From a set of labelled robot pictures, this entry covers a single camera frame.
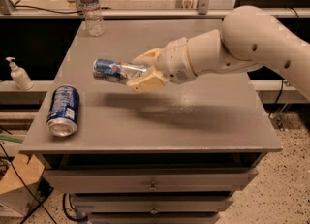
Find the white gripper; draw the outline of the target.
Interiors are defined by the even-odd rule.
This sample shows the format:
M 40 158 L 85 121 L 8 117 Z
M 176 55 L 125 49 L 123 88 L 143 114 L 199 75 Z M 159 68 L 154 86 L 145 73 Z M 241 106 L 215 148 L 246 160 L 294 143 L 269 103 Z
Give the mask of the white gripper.
M 154 48 L 134 58 L 134 64 L 156 66 L 126 85 L 135 92 L 153 92 L 164 87 L 169 79 L 176 84 L 194 80 L 194 72 L 188 52 L 188 40 L 181 38 L 169 42 L 164 48 Z

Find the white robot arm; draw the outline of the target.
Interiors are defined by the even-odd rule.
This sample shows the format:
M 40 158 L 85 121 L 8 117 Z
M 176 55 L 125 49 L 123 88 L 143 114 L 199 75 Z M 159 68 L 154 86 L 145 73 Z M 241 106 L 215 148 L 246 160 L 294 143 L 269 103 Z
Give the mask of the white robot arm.
M 233 9 L 219 30 L 174 40 L 133 62 L 147 67 L 142 76 L 127 82 L 137 92 L 160 89 L 169 81 L 181 84 L 204 74 L 239 73 L 265 66 L 310 99 L 310 44 L 253 6 Z

